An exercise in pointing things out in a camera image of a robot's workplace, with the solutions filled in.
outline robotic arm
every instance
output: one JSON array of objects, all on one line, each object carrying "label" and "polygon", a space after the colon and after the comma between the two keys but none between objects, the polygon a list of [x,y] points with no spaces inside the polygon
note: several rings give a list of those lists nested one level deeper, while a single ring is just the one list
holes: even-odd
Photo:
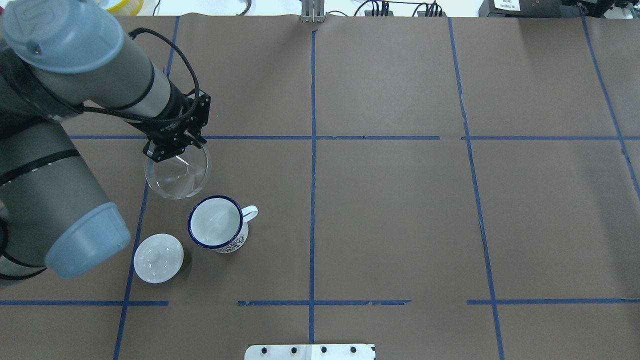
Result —
[{"label": "robotic arm", "polygon": [[[69,279],[131,235],[60,122],[83,111],[123,117],[158,162],[205,143],[211,102],[179,49],[171,44],[194,79],[188,95],[91,0],[18,0],[0,22],[0,284],[47,267]],[[155,33],[131,36],[141,32]]]}]

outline light blue joint cap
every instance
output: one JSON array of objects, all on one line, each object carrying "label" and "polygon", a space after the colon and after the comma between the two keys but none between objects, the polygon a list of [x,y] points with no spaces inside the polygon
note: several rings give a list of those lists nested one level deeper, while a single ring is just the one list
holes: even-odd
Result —
[{"label": "light blue joint cap", "polygon": [[60,236],[44,259],[62,279],[71,279],[124,249],[131,234],[116,204],[89,211]]},{"label": "light blue joint cap", "polygon": [[3,13],[4,39],[29,64],[59,74],[95,70],[124,44],[118,21],[93,0],[20,0]]}]

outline cup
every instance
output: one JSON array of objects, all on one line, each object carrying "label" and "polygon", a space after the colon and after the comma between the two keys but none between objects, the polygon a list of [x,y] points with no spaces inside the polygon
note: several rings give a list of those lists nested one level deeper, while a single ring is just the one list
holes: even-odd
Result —
[{"label": "cup", "polygon": [[215,195],[200,201],[189,215],[189,235],[199,246],[220,254],[236,251],[249,235],[249,222],[258,208],[240,205],[230,197]]}]

